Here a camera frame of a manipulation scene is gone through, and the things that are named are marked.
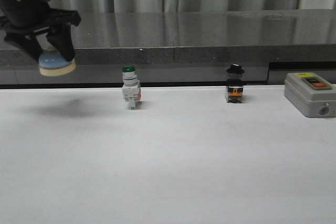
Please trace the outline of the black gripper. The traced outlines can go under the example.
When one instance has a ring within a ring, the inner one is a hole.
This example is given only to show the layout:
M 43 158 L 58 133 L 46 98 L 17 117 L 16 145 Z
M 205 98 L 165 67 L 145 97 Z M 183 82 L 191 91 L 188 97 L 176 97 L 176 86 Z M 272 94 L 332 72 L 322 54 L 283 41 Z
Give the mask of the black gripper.
M 47 33 L 47 41 L 67 60 L 72 61 L 75 50 L 71 39 L 72 24 L 81 22 L 76 10 L 51 8 L 50 0 L 1 0 L 1 30 L 6 33 L 4 41 L 29 55 L 35 61 L 43 53 L 36 37 L 27 38 L 23 34 L 52 27 Z

